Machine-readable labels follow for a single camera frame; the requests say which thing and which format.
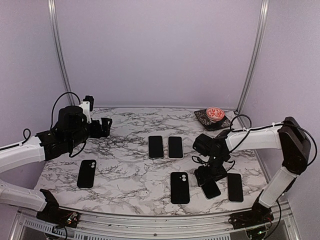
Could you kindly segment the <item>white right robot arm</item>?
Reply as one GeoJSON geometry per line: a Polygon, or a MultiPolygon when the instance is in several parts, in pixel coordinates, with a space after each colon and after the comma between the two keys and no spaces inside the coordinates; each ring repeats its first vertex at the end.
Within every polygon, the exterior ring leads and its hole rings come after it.
{"type": "Polygon", "coordinates": [[[279,169],[274,170],[274,176],[257,198],[253,209],[248,212],[247,219],[252,224],[258,224],[267,216],[267,209],[287,192],[294,184],[297,176],[310,166],[314,159],[310,158],[311,148],[317,143],[313,136],[300,127],[294,117],[288,116],[282,122],[256,128],[225,129],[216,137],[199,135],[193,149],[204,157],[209,157],[208,163],[222,164],[234,151],[256,150],[266,167],[271,167],[271,150],[281,151],[283,157],[279,169]]]}

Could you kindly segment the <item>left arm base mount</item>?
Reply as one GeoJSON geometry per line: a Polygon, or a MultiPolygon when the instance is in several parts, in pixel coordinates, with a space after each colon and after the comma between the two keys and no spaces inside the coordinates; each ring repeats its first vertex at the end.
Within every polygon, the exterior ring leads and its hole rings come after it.
{"type": "Polygon", "coordinates": [[[78,212],[60,208],[58,201],[49,190],[40,189],[40,192],[44,195],[46,205],[42,211],[37,212],[37,219],[63,227],[78,226],[80,216],[78,212]]]}

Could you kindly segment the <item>black phone case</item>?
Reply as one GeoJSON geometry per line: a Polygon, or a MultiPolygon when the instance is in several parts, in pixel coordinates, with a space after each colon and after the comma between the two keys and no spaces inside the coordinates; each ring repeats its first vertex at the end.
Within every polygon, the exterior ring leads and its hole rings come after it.
{"type": "Polygon", "coordinates": [[[96,166],[97,162],[94,159],[85,159],[81,162],[76,183],[78,188],[90,189],[94,186],[96,166]]]}
{"type": "Polygon", "coordinates": [[[186,172],[170,174],[170,201],[175,205],[190,202],[189,178],[186,172]]]}

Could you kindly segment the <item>purple phone black screen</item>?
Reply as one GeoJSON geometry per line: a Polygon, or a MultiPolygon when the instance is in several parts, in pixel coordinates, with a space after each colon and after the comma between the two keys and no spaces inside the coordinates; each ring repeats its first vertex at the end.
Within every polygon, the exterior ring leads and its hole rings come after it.
{"type": "Polygon", "coordinates": [[[167,156],[169,159],[182,159],[184,157],[183,139],[181,136],[168,137],[167,156]]]}

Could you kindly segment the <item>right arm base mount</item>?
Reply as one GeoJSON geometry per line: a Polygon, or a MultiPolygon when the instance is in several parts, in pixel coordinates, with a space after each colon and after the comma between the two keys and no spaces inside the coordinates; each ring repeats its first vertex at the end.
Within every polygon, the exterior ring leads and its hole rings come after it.
{"type": "Polygon", "coordinates": [[[271,208],[267,208],[259,203],[257,198],[251,210],[232,213],[228,222],[235,230],[253,227],[264,223],[271,223],[274,220],[271,208]]]}

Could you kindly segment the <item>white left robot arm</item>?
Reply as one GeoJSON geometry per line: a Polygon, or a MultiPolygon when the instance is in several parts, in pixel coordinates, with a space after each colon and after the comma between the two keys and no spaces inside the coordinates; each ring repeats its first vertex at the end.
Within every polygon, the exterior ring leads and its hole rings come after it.
{"type": "Polygon", "coordinates": [[[106,138],[110,135],[112,119],[91,118],[91,109],[83,106],[67,106],[59,110],[58,120],[49,130],[26,137],[23,141],[0,149],[0,202],[11,206],[23,207],[44,215],[53,223],[63,219],[63,211],[58,208],[55,197],[49,190],[34,190],[25,183],[18,183],[10,173],[17,173],[23,167],[34,167],[68,155],[74,158],[74,149],[85,146],[88,139],[106,138]]]}

